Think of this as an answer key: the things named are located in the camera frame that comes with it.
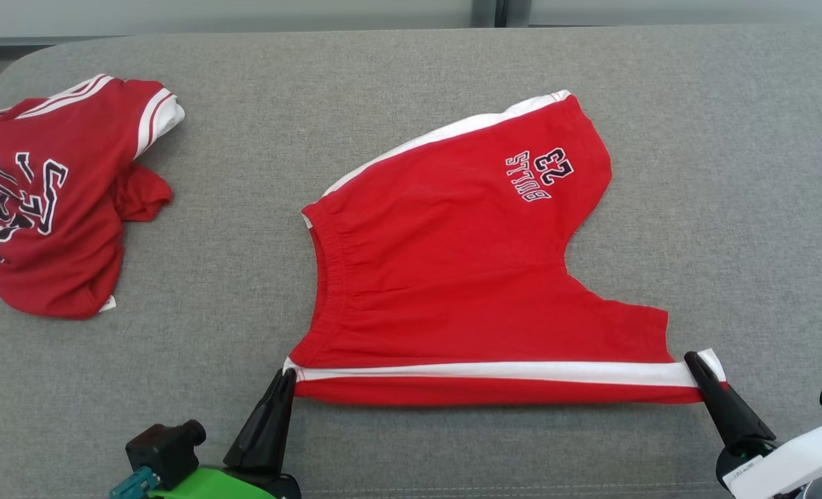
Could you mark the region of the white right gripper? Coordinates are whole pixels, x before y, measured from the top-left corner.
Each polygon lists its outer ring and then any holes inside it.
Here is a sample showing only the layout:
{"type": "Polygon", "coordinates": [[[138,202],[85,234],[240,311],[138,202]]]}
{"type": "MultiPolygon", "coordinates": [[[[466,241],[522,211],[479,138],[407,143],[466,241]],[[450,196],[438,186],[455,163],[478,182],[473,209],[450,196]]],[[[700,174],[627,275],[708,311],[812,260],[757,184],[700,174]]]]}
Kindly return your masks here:
{"type": "MultiPolygon", "coordinates": [[[[685,363],[725,446],[776,436],[728,384],[714,353],[686,353],[685,363]]],[[[735,498],[822,498],[822,426],[801,434],[766,457],[752,457],[718,481],[735,498]]]]}

